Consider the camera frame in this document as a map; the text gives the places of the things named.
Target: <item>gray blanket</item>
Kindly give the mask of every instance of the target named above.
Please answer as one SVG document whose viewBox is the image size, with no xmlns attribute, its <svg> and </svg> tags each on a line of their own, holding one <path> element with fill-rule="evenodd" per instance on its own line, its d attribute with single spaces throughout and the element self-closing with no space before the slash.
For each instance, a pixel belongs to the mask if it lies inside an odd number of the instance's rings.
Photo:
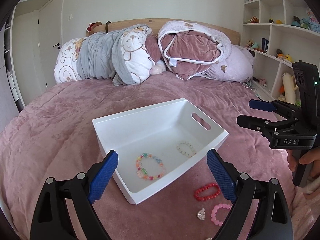
<svg viewBox="0 0 320 240">
<path fill-rule="evenodd" d="M 131 85 L 133 81 L 121 52 L 121 37 L 126 31 L 145 24 L 134 25 L 120 31 L 98 32 L 82 44 L 77 60 L 78 74 L 82 79 L 110 79 L 114 85 Z"/>
</svg>

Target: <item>pink velvet pillow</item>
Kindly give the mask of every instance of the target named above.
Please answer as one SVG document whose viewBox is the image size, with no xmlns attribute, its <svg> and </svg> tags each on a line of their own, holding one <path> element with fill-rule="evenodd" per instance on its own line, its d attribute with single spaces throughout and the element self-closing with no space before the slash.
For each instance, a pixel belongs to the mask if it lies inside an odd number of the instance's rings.
<svg viewBox="0 0 320 240">
<path fill-rule="evenodd" d="M 152 60 L 157 63 L 161 59 L 161 52 L 158 46 L 157 38 L 153 35 L 149 35 L 146 39 L 145 46 Z"/>
</svg>

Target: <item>blue gripper pad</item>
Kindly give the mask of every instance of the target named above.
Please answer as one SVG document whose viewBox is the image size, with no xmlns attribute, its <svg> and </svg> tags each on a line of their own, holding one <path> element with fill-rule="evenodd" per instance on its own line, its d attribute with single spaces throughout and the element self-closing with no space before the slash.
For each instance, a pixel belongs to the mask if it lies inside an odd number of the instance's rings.
<svg viewBox="0 0 320 240">
<path fill-rule="evenodd" d="M 235 203 L 237 200 L 236 183 L 233 181 L 222 163 L 213 153 L 213 150 L 210 150 L 207 154 L 207 164 L 215 180 L 217 181 L 225 199 L 228 199 L 232 203 Z"/>
<path fill-rule="evenodd" d="M 118 154 L 113 151 L 108 153 L 110 157 L 100 168 L 97 175 L 90 183 L 90 190 L 88 200 L 90 204 L 93 204 L 96 200 L 99 200 L 118 166 Z"/>
<path fill-rule="evenodd" d="M 273 112 L 277 110 L 277 108 L 272 103 L 261 101 L 261 100 L 251 99 L 249 101 L 249 106 L 252 109 L 258 109 L 258 110 L 267 111 L 267 112 Z"/>
</svg>

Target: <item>bed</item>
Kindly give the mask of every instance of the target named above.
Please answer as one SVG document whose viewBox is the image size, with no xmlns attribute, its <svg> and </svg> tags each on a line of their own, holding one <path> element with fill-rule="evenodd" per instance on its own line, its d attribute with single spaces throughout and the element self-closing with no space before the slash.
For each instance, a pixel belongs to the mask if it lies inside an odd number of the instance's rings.
<svg viewBox="0 0 320 240">
<path fill-rule="evenodd" d="M 108 24 L 108 31 L 145 23 L 157 33 L 173 19 L 136 19 Z M 239 33 L 223 27 L 200 23 L 225 33 L 232 44 L 239 44 Z M 96 32 L 106 26 L 96 27 Z M 230 135 L 219 148 L 221 157 L 240 172 L 254 179 L 279 179 L 290 211 L 295 195 L 292 175 L 287 168 L 287 154 L 271 150 L 260 133 L 242 129 L 236 124 L 240 114 L 276 121 L 272 113 L 250 109 L 248 102 L 255 94 L 238 82 L 221 82 L 204 77 L 184 81 L 165 71 L 150 76 L 140 85 L 118 86 L 112 80 L 81 80 L 62 83 L 49 89 L 26 106 L 0 134 L 0 189 L 3 204 L 10 211 L 16 230 L 28 239 L 33 211 L 43 183 L 48 177 L 70 179 L 87 171 L 103 157 L 92 125 L 92 119 L 186 98 L 227 130 Z M 214 178 L 203 159 L 187 173 L 139 205 L 129 204 L 113 179 L 102 198 L 93 205 L 112 239 L 192 239 L 213 237 L 219 230 L 210 217 L 218 203 L 229 203 L 223 195 L 205 202 L 194 197 L 194 191 Z M 85 239 L 76 219 L 73 205 L 69 213 L 78 239 Z M 249 233 L 257 202 L 249 212 L 239 239 Z M 197 212 L 205 208 L 206 219 Z M 227 211 L 219 211 L 224 220 Z"/>
</svg>

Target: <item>bin handle cutout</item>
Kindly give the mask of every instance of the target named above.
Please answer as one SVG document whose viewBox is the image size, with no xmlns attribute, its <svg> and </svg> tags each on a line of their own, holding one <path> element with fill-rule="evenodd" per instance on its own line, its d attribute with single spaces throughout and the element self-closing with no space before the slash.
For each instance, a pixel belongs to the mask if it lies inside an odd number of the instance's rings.
<svg viewBox="0 0 320 240">
<path fill-rule="evenodd" d="M 197 121 L 200 125 L 202 125 L 206 130 L 208 130 L 208 131 L 211 130 L 211 126 L 205 120 L 203 120 L 199 115 L 197 115 L 196 113 L 192 113 L 191 116 L 195 121 Z"/>
</svg>

